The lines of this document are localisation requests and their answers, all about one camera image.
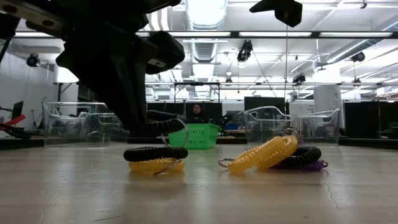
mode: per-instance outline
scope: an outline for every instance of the desk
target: desk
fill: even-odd
[[[327,172],[231,175],[245,146],[190,151],[185,173],[130,174],[123,151],[0,151],[1,223],[396,223],[398,153],[322,147]]]

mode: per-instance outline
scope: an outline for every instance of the computer monitor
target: computer monitor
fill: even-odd
[[[14,104],[14,107],[12,108],[12,118],[11,119],[17,118],[20,115],[22,115],[22,107],[24,107],[23,101]]]

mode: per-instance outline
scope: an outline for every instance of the ceiling duct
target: ceiling duct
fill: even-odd
[[[227,0],[186,0],[185,10],[190,30],[222,30]],[[199,63],[210,63],[216,57],[218,44],[192,44],[193,58]]]
[[[398,31],[398,15],[394,16],[393,18],[389,19],[388,21],[384,22],[383,24],[377,26],[374,30],[377,31],[391,31],[395,32]],[[324,62],[317,63],[316,66],[325,66],[340,62],[344,59],[347,59],[353,55],[360,53],[361,51],[372,47],[373,45],[383,41],[384,39],[366,39],[366,40],[354,40],[351,43],[347,44],[346,46],[338,49],[337,51],[331,53],[327,56]],[[305,63],[300,68],[300,71],[304,71],[312,66],[312,63]]]

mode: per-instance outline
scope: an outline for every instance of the security camera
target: security camera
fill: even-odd
[[[29,58],[26,60],[26,64],[29,67],[38,67],[40,65],[39,55],[38,54],[30,54]]]

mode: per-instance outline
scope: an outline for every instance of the yellow coiled keychain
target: yellow coiled keychain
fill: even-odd
[[[260,163],[264,158],[269,157],[276,150],[282,148],[285,144],[285,141],[281,137],[274,137],[270,141],[267,141],[265,144],[254,147],[239,156],[235,159],[222,159],[218,161],[218,164],[228,168],[232,173],[240,173],[247,169],[250,169]],[[221,161],[231,161],[228,163],[228,166],[225,166],[221,163]]]
[[[149,161],[129,162],[130,170],[141,174],[175,173],[184,170],[181,159],[153,159]]]
[[[284,136],[282,139],[284,140],[284,146],[274,152],[269,152],[268,156],[257,164],[259,169],[267,170],[282,162],[297,150],[299,142],[295,136]]]

